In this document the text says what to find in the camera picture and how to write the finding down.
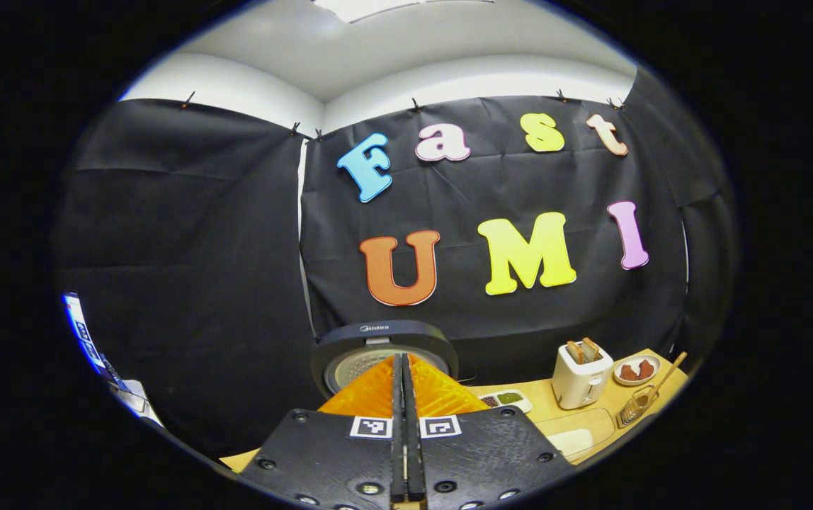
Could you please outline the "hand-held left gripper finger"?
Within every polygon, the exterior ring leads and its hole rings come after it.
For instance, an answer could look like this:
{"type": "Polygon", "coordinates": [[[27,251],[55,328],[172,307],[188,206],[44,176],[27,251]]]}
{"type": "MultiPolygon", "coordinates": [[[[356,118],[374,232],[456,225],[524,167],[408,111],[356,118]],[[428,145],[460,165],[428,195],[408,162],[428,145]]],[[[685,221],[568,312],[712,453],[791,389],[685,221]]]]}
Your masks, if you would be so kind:
{"type": "Polygon", "coordinates": [[[514,404],[419,416],[404,363],[404,500],[419,509],[506,509],[577,469],[514,404]]]}
{"type": "Polygon", "coordinates": [[[403,354],[393,356],[392,416],[293,409],[241,472],[241,478],[309,509],[390,509],[403,500],[403,354]]]}

